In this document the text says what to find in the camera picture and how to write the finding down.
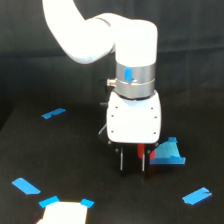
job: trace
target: white object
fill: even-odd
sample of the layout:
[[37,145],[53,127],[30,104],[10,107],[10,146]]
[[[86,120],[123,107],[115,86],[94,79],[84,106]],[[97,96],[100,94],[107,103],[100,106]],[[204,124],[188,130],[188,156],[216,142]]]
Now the white object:
[[45,209],[44,224],[85,224],[87,207],[80,203],[56,202]]
[[159,95],[134,101],[110,95],[107,109],[107,134],[118,143],[156,143],[161,129],[161,106]]
[[40,219],[36,224],[44,224],[44,220]]
[[112,13],[85,20],[73,0],[43,0],[43,9],[55,39],[78,63],[93,63],[110,53],[113,46],[116,61],[124,66],[148,66],[156,61],[157,28],[149,21]]

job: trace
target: blue tape piece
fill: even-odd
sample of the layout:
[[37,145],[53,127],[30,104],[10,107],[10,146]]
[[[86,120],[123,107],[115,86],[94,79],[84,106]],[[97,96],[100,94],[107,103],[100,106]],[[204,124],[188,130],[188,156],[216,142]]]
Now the blue tape piece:
[[124,70],[124,80],[131,82],[132,81],[132,68],[125,68]]
[[39,202],[39,205],[42,208],[46,208],[48,205],[53,204],[53,203],[58,202],[58,201],[59,201],[58,197],[54,196],[52,198],[48,198],[48,199],[46,199],[44,201]]
[[150,164],[158,164],[158,165],[183,165],[185,164],[185,157],[175,157],[171,156],[170,158],[154,158],[150,160]]
[[163,144],[159,145],[155,150],[155,158],[170,159],[171,156],[180,157],[180,153],[175,142],[164,142]]
[[184,200],[185,203],[194,205],[197,202],[199,202],[211,195],[212,194],[209,192],[209,190],[203,187],[203,188],[183,197],[182,199]]
[[176,137],[169,137],[168,142],[176,142],[177,143],[177,138]]
[[46,114],[42,115],[42,117],[45,118],[45,119],[49,119],[49,118],[51,118],[52,115],[58,115],[58,114],[61,114],[65,111],[66,111],[65,109],[59,108],[57,110],[54,110],[54,111],[51,111],[49,113],[46,113]]
[[19,188],[22,192],[24,192],[26,195],[29,194],[39,194],[40,190],[35,188],[32,184],[24,180],[23,178],[19,178],[12,182],[13,185],[15,185],[17,188]]
[[87,200],[87,199],[82,199],[81,205],[85,205],[88,208],[91,208],[93,206],[94,202]]

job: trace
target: red object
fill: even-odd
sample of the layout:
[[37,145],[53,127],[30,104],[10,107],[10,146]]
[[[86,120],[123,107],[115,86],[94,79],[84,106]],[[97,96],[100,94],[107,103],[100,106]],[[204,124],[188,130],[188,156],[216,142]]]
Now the red object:
[[[144,153],[145,144],[138,144],[138,158],[142,159]],[[156,150],[150,154],[150,159],[154,159],[156,157]]]

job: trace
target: blue block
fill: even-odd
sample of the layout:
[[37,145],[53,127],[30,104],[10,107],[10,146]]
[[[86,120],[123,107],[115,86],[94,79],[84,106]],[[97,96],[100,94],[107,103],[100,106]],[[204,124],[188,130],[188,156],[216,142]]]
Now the blue block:
[[124,80],[131,82],[132,81],[132,68],[125,68],[124,70]]
[[54,111],[51,111],[49,113],[46,113],[46,114],[42,115],[42,117],[45,118],[45,119],[49,119],[49,118],[51,118],[52,115],[58,115],[58,114],[61,114],[65,111],[66,111],[65,109],[59,108],[57,110],[54,110]]
[[40,190],[35,188],[32,184],[24,180],[23,178],[19,178],[12,182],[14,186],[19,188],[22,192],[24,192],[26,195],[28,194],[39,194]]
[[157,165],[183,165],[185,164],[186,158],[185,157],[175,157],[171,156],[170,158],[154,158],[150,160],[150,164],[157,164]]
[[48,205],[53,204],[53,203],[58,202],[58,201],[59,201],[58,197],[54,196],[52,198],[48,198],[48,199],[46,199],[44,201],[39,202],[39,205],[42,208],[46,208]]
[[184,200],[185,203],[194,205],[197,202],[199,202],[211,195],[212,194],[209,192],[209,190],[203,187],[203,188],[183,197],[182,199]]
[[159,145],[156,149],[156,158],[167,158],[171,156],[180,157],[177,144],[175,142],[164,142]]
[[176,137],[169,137],[168,142],[176,142],[177,143],[177,138]]
[[87,200],[87,199],[82,199],[81,205],[85,205],[88,208],[91,208],[93,206],[94,202]]

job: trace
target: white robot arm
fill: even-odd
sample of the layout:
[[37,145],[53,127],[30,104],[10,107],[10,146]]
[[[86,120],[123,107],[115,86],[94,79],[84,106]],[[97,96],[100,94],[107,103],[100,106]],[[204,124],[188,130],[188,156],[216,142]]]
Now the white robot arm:
[[116,78],[107,82],[115,88],[100,133],[106,130],[115,144],[154,147],[161,129],[160,100],[154,89],[157,27],[112,13],[85,20],[73,0],[42,1],[49,29],[71,59],[89,64],[115,52]]
[[116,60],[125,66],[155,63],[157,29],[153,23],[104,13],[85,20],[73,0],[43,0],[47,25],[74,61],[89,64],[118,50]]

